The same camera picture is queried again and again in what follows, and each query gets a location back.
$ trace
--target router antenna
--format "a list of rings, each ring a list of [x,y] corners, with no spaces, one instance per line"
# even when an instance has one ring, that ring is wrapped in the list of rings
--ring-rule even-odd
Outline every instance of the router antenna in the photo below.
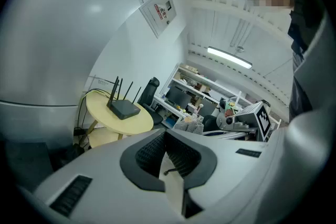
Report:
[[[131,83],[130,87],[128,88],[128,90],[127,90],[127,92],[126,92],[126,94],[125,94],[125,96],[124,96],[124,99],[123,99],[123,100],[125,100],[125,98],[126,98],[126,95],[128,94],[128,91],[130,90],[130,88],[132,87],[132,85],[133,85],[133,81],[132,81],[132,83]]]
[[[118,91],[117,100],[119,100],[119,93],[120,93],[121,85],[122,85],[122,78],[121,78],[120,85],[119,85],[119,91]]]
[[[116,81],[114,83],[114,86],[113,86],[113,89],[112,89],[112,92],[111,92],[111,97],[110,99],[113,101],[113,98],[114,98],[114,94],[115,94],[115,90],[117,89],[117,86],[118,86],[118,82],[119,82],[119,77],[116,78]]]
[[[133,100],[132,104],[134,104],[134,101],[136,100],[136,98],[137,98],[137,96],[138,96],[138,94],[140,92],[140,89],[141,89],[141,87],[139,88],[138,92],[136,93],[136,96],[134,97],[134,100]]]

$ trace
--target router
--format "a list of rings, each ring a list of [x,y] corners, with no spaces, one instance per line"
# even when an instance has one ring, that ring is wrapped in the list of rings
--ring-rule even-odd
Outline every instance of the router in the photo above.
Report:
[[[123,100],[119,100],[119,93],[120,93],[120,89],[122,85],[122,79],[121,79],[117,99],[113,100],[118,84],[119,84],[119,77],[116,78],[116,81],[114,83],[114,86],[111,92],[110,99],[108,103],[106,104],[106,106],[121,120],[125,120],[132,116],[138,115],[140,113],[140,109],[136,105],[134,105],[134,101],[136,100],[141,87],[139,88],[133,102],[129,100],[125,100],[126,95],[128,94],[131,86],[133,85],[133,81],[132,81],[131,85],[127,89],[127,92]]]

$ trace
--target wooden table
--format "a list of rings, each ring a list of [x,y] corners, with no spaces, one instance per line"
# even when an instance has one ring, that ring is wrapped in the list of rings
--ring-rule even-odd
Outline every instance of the wooden table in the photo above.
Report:
[[[112,132],[107,128],[96,128],[89,134],[89,142],[92,148],[108,144],[118,140],[118,133]]]
[[[95,92],[90,93],[86,96],[86,106],[92,117],[95,119],[95,121],[89,127],[87,134],[90,134],[93,131],[98,122],[104,125],[106,129],[111,132],[111,135],[115,136],[117,133],[118,140],[122,139],[122,136],[124,134],[136,135],[147,132],[153,128],[152,117],[147,112],[147,110],[138,103],[134,103],[140,109],[140,113],[138,115],[135,115],[125,120],[120,120],[106,106],[108,100],[109,99],[107,97]]]

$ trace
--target ceiling light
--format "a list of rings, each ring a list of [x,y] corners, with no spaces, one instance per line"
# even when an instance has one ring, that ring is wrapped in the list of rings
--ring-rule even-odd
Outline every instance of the ceiling light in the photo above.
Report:
[[[208,47],[208,52],[211,54],[215,54],[219,57],[225,58],[226,60],[229,60],[231,62],[235,62],[238,65],[245,67],[247,69],[250,69],[252,67],[252,64],[248,61],[245,61],[244,59],[237,57],[233,54],[229,54],[228,52],[213,48],[213,47]]]

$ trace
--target table leg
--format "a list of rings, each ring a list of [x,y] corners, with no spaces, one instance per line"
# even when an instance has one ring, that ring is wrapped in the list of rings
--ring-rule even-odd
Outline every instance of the table leg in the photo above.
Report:
[[[92,131],[93,131],[93,129],[95,128],[95,126],[97,125],[97,123],[98,123],[98,121],[94,121],[91,125],[90,125],[90,127],[88,128],[88,132],[87,132],[87,134],[90,134]]]

